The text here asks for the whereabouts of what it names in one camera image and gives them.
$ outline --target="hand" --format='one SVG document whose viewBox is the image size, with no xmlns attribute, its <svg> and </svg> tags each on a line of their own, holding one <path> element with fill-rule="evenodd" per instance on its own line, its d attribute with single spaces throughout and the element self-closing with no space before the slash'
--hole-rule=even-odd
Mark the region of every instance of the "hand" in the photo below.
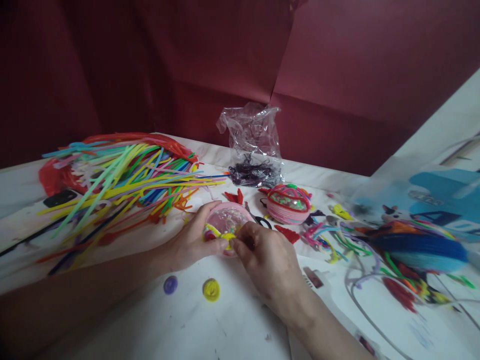
<svg viewBox="0 0 480 360">
<path fill-rule="evenodd" d="M 220 238 L 208 242 L 202 241 L 207 216 L 220 203 L 221 201 L 213 201 L 200 207 L 188 224 L 169 242 L 161 246 L 165 247 L 169 257 L 173 258 L 171 272 L 186 269 L 209 255 L 219 255 L 229 245 L 227 240 Z"/>
<path fill-rule="evenodd" d="M 263 301 L 284 322 L 294 317 L 299 298 L 310 291 L 294 246 L 278 231 L 251 221 L 232 243 Z"/>
</svg>

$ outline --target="dark red backdrop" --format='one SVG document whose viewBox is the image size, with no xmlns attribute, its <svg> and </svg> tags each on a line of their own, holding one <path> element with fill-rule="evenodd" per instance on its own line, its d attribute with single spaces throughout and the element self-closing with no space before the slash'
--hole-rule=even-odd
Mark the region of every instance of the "dark red backdrop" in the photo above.
<svg viewBox="0 0 480 360">
<path fill-rule="evenodd" d="M 370 175 L 480 67 L 477 0 L 0 1 L 0 167 L 100 132 L 228 145 L 271 103 L 284 158 Z"/>
</svg>

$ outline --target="clear plastic bag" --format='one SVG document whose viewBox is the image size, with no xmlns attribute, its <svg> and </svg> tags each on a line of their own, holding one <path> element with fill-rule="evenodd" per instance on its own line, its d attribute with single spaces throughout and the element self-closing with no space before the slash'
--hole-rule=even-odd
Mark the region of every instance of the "clear plastic bag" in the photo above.
<svg viewBox="0 0 480 360">
<path fill-rule="evenodd" d="M 216 126 L 230 131 L 230 178 L 237 185 L 273 188 L 280 184 L 282 158 L 275 115 L 279 107 L 249 102 L 224 108 Z"/>
</svg>

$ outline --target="white wire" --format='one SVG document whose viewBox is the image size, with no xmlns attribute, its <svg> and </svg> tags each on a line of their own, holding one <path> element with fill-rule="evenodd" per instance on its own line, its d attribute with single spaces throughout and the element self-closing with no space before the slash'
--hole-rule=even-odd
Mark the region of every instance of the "white wire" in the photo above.
<svg viewBox="0 0 480 360">
<path fill-rule="evenodd" d="M 410 294 L 412 294 L 419 302 L 421 302 L 423 305 L 425 305 L 429 309 L 438 309 L 439 307 L 443 306 L 452 306 L 454 304 L 459 304 L 459 303 L 480 303 L 480 300 L 475 300 L 475 299 L 460 299 L 460 300 L 455 300 L 451 302 L 446 302 L 442 304 L 428 304 L 426 303 L 420 296 L 418 296 L 415 292 L 413 292 L 408 286 L 403 284 L 401 281 L 399 281 L 396 277 L 388 276 L 383 273 L 371 273 L 365 276 L 362 276 L 361 278 L 357 279 L 351 286 L 350 288 L 350 297 L 355 303 L 356 307 L 361 311 L 365 319 L 368 320 L 368 322 L 375 328 L 375 330 L 386 340 L 387 343 L 391 345 L 392 348 L 394 348 L 400 355 L 402 355 L 405 359 L 407 360 L 413 360 L 410 356 L 408 356 L 406 353 L 404 353 L 398 346 L 396 346 L 393 341 L 391 341 L 387 335 L 384 334 L 382 330 L 379 329 L 379 327 L 374 323 L 374 321 L 367 315 L 365 312 L 364 308 L 359 304 L 357 298 L 355 297 L 355 289 L 358 289 L 358 285 L 364 281 L 373 279 L 375 277 L 382 277 L 382 278 L 388 278 L 396 282 L 397 284 L 401 285 L 405 290 L 407 290 Z"/>
</svg>

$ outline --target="plastic bag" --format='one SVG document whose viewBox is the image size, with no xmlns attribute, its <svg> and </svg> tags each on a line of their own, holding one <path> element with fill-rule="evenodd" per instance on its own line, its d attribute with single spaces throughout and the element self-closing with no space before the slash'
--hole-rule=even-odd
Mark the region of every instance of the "plastic bag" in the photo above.
<svg viewBox="0 0 480 360">
<path fill-rule="evenodd" d="M 438 226 L 461 242 L 480 243 L 479 205 L 479 172 L 392 156 L 357 189 L 349 209 L 372 225 L 415 220 Z"/>
<path fill-rule="evenodd" d="M 230 131 L 230 178 L 237 185 L 273 188 L 280 184 L 282 158 L 275 114 L 279 107 L 249 102 L 244 107 L 224 108 L 216 126 Z"/>
</svg>

